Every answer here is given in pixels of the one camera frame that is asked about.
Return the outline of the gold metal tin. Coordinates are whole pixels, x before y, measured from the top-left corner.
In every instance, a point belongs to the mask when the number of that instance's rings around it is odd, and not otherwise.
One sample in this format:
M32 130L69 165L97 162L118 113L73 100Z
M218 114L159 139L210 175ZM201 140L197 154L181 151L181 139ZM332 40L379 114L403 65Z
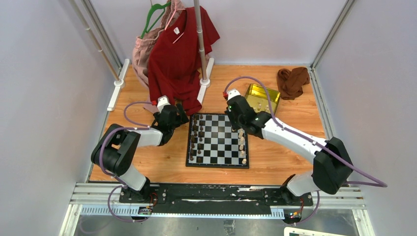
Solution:
M267 91L269 93L271 105L268 103L264 88L258 84L250 84L244 97L255 112L264 111L275 114L281 98L280 92L269 88L267 88Z

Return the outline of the black white chessboard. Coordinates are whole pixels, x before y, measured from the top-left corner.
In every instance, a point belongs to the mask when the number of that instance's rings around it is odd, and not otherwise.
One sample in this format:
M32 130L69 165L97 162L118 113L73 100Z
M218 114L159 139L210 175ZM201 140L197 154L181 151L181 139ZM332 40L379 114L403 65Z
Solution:
M191 115L188 139L187 167L249 169L248 134L225 114Z

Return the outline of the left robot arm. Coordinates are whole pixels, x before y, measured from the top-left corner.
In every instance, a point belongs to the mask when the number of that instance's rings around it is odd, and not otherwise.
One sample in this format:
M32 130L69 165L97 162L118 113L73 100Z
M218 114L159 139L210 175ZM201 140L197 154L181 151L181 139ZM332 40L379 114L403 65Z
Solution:
M138 147L163 146L174 130L189 122L181 104L165 105L154 113L150 127L123 127L112 124L91 154L91 162L103 173L116 178L139 203L150 199L150 180L141 174L132 161Z

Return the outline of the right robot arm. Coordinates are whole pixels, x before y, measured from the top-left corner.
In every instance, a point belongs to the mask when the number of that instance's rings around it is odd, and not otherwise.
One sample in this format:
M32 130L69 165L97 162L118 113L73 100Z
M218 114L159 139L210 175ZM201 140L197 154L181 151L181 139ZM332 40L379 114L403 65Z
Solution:
M294 205L303 194L323 191L334 195L353 172L351 159L338 138L326 140L311 136L281 122L268 112L255 112L245 97L236 90L224 93L225 113L234 129L273 141L294 151L313 165L313 170L288 177L278 190L278 197Z

